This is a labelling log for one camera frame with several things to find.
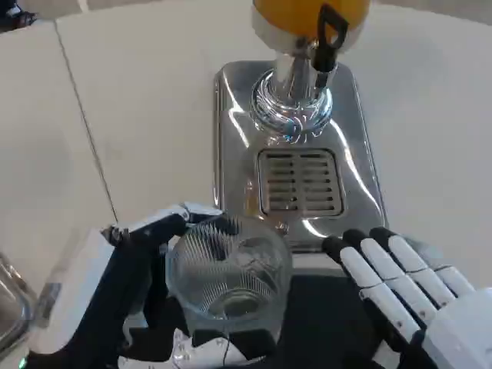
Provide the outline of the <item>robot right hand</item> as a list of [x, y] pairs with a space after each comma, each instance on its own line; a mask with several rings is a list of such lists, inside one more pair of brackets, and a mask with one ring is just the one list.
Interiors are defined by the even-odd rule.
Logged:
[[370, 368], [489, 368], [491, 289], [427, 244], [384, 228], [330, 236], [322, 249], [357, 288], [381, 345]]

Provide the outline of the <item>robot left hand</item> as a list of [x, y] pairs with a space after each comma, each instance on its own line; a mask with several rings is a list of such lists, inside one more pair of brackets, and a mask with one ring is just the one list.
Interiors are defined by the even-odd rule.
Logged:
[[276, 351], [265, 331], [206, 331], [194, 345], [179, 303], [168, 296], [165, 246], [205, 226], [215, 258], [241, 230], [222, 211], [186, 203], [130, 228], [93, 229], [58, 261], [35, 309], [21, 368], [175, 368], [183, 345], [193, 368], [250, 365]]

